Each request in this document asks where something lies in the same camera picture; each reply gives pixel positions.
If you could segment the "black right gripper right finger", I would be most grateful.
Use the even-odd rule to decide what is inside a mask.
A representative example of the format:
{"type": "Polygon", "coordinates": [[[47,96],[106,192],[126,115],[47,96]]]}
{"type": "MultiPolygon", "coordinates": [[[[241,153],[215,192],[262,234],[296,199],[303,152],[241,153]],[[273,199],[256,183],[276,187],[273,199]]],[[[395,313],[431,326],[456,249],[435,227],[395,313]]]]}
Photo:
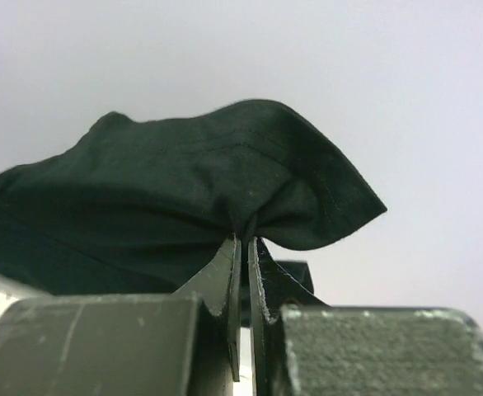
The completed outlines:
{"type": "Polygon", "coordinates": [[[331,307],[248,248],[257,395],[483,396],[483,332],[456,309],[331,307]]]}

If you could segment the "black t shirt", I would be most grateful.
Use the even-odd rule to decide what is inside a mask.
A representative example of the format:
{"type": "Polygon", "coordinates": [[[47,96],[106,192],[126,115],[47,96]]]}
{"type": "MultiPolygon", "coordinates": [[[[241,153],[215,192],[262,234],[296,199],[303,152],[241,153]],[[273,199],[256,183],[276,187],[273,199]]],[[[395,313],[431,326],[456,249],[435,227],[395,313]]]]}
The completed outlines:
{"type": "Polygon", "coordinates": [[[52,295],[171,293],[230,237],[313,250],[385,211],[282,103],[146,122],[111,112],[64,153],[0,172],[0,276],[52,295]]]}

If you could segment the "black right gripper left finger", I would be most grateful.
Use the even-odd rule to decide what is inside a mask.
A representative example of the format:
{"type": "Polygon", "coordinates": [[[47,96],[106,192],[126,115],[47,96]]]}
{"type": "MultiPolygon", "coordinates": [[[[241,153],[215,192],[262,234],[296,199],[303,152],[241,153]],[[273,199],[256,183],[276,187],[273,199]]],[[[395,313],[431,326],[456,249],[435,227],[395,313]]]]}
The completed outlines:
{"type": "Polygon", "coordinates": [[[0,317],[0,395],[230,395],[240,371],[241,244],[177,292],[38,297],[0,317]]]}

